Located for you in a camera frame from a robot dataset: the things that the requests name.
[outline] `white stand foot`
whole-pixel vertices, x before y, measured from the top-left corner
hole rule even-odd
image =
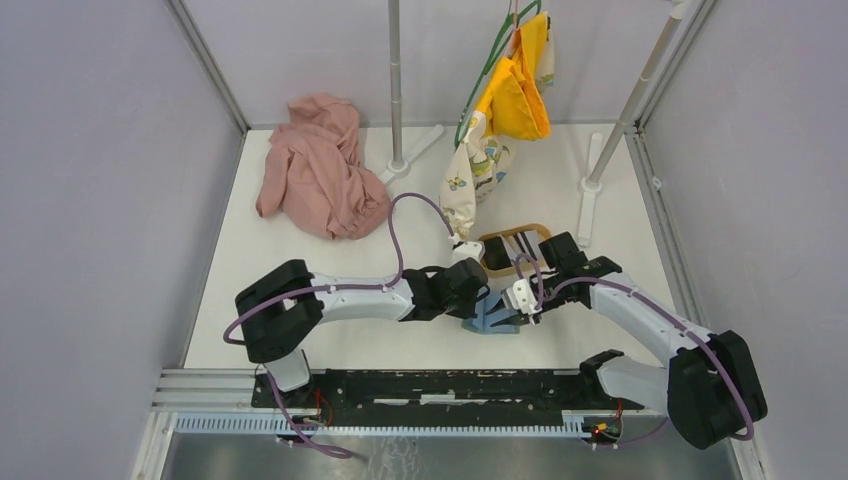
[[[380,174],[380,181],[385,183],[386,185],[392,183],[398,178],[405,177],[412,166],[412,163],[418,160],[424,152],[427,151],[430,147],[436,143],[442,135],[445,134],[445,127],[441,125],[436,125],[432,130],[427,132],[420,140],[415,142],[411,149],[407,151],[407,153],[403,154],[403,164],[400,168],[395,168],[392,166],[392,162],[389,161],[389,164],[386,166],[386,169],[383,173]]]
[[[586,165],[586,176],[580,180],[580,193],[583,199],[580,202],[580,219],[577,222],[577,245],[586,248],[592,242],[592,222],[595,220],[595,199],[601,193],[600,182],[593,184],[589,181],[589,173],[595,169],[598,158],[601,156],[604,136],[595,132],[589,142],[589,158]]]

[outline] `yellow cloth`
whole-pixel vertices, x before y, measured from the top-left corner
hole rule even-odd
[[[538,140],[551,133],[548,112],[536,86],[536,67],[548,40],[548,16],[540,13],[519,28],[511,58],[502,57],[492,72],[476,111],[488,119],[485,135]]]

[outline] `green hanger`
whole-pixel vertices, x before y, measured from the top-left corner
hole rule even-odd
[[[525,15],[530,13],[530,10],[533,7],[536,7],[536,13],[534,15],[538,15],[539,12],[542,11],[542,0],[533,0],[530,2],[521,13],[518,14],[518,21],[520,22]],[[465,125],[465,116],[468,114],[468,109],[471,108],[471,102],[474,101],[474,97],[477,96],[477,90],[480,88],[480,84],[483,82],[483,78],[492,71],[492,67],[495,66],[495,62],[500,58],[504,49],[506,49],[509,40],[512,38],[512,35],[506,38],[506,41],[503,40],[504,35],[506,35],[509,27],[513,26],[515,23],[515,19],[513,18],[513,14],[508,14],[506,16],[506,20],[504,20],[504,24],[501,27],[500,31],[498,31],[498,36],[495,37],[495,43],[492,44],[492,50],[489,52],[489,58],[486,59],[486,64],[483,66],[483,71],[480,72],[480,75],[477,76],[477,82],[474,84],[474,88],[471,90],[471,95],[468,96],[468,101],[465,102],[465,108],[462,109],[462,115],[459,116],[459,125],[456,126],[456,136],[453,139],[454,148],[459,146],[459,141],[462,137],[465,136],[465,132],[468,131],[468,127]]]

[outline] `floor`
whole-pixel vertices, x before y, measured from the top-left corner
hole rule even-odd
[[[527,223],[546,225],[554,234],[577,225],[579,179],[584,175],[589,138],[605,136],[611,125],[559,125],[550,137],[521,146],[510,175],[478,208],[472,234]],[[405,128],[411,145],[428,128]],[[262,219],[254,202],[262,182],[270,130],[247,135],[215,256],[194,328],[186,368],[253,368],[242,347],[224,344],[222,333],[236,317],[234,298],[243,288],[292,258],[311,271],[333,276],[382,277],[394,273],[396,258],[386,225],[357,241],[330,241],[298,230],[282,212]],[[379,173],[391,154],[388,128],[361,131],[365,164]],[[453,153],[453,129],[393,183],[391,195],[406,191],[438,196]],[[640,287],[672,305],[645,204],[628,150],[622,141],[604,174],[598,199],[592,258],[610,257]],[[395,212],[407,268],[448,265],[450,244],[441,222],[423,202],[400,203]],[[493,283],[503,286],[510,278]],[[582,305],[545,314],[538,326],[518,335],[478,335],[451,317],[432,322],[395,323],[379,319],[333,322],[317,327],[302,343],[312,368],[488,369],[576,368],[586,358],[614,348],[637,361],[658,364],[636,340],[612,321]]]

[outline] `patterned cloth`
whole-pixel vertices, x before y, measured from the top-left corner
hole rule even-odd
[[[536,15],[517,35],[515,52],[495,65],[439,192],[442,212],[464,238],[474,225],[477,204],[506,177],[519,141],[550,134],[541,100],[541,93],[554,80],[548,14]]]

